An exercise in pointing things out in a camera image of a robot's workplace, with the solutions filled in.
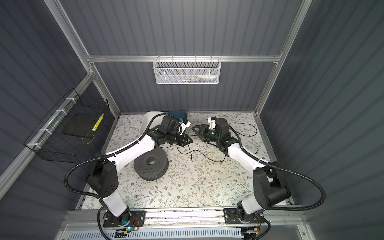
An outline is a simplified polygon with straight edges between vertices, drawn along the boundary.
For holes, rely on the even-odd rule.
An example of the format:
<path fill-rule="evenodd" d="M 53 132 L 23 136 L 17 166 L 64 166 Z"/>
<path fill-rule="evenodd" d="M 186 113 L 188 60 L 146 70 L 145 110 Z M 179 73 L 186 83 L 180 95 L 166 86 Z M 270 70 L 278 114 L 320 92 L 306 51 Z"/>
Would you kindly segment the teal plastic tray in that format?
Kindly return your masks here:
<path fill-rule="evenodd" d="M 188 113 L 183 110 L 171 110 L 168 111 L 167 114 L 177 118 L 178 120 L 182 120 L 182 122 L 188 119 Z"/>

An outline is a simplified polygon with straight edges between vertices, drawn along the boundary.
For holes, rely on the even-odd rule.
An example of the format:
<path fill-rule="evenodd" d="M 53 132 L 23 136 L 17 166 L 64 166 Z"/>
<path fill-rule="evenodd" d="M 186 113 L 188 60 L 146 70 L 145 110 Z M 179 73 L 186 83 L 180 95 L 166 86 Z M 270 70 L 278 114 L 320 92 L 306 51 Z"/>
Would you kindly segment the dark grey cable spool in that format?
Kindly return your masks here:
<path fill-rule="evenodd" d="M 167 153 L 162 148 L 155 148 L 134 160 L 134 169 L 145 181 L 155 181 L 165 175 L 169 168 Z"/>

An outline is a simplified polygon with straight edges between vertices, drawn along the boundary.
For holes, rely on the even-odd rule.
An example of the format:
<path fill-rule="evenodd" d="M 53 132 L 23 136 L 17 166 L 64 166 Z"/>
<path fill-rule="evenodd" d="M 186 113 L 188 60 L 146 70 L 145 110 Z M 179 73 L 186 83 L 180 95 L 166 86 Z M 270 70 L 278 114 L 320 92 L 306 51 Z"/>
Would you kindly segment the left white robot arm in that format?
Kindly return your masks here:
<path fill-rule="evenodd" d="M 149 121 L 142 135 L 134 142 L 106 155 L 95 157 L 72 167 L 64 177 L 64 186 L 71 192 L 97 198 L 118 226 L 125 227 L 133 222 L 128 205 L 118 191 L 119 172 L 129 163 L 146 181 L 160 179 L 169 168 L 167 153 L 161 145 L 168 143 L 184 147 L 192 143 L 185 133 L 191 125 L 185 111 L 174 110 L 159 113 Z M 86 181 L 93 193 L 76 190 L 69 184 L 70 175 L 77 168 L 92 165 Z"/>

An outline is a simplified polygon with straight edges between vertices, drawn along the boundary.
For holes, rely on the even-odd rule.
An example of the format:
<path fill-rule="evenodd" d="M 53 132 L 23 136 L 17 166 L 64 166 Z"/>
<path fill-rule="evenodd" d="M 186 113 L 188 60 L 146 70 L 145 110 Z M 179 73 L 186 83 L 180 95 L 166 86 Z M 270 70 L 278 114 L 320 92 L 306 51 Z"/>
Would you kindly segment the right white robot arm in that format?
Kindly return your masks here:
<path fill-rule="evenodd" d="M 242 143 L 240 134 L 224 118 L 210 118 L 208 123 L 192 128 L 195 135 L 204 143 L 215 146 L 227 157 L 240 163 L 253 175 L 253 193 L 240 201 L 236 216 L 247 222 L 253 214 L 267 210 L 308 211 L 320 207 L 326 200 L 325 189 L 315 180 L 282 167 L 278 162 L 268 162 L 248 151 Z M 320 199 L 301 207 L 278 207 L 277 204 L 291 197 L 286 175 L 294 175 L 311 184 L 320 191 Z"/>

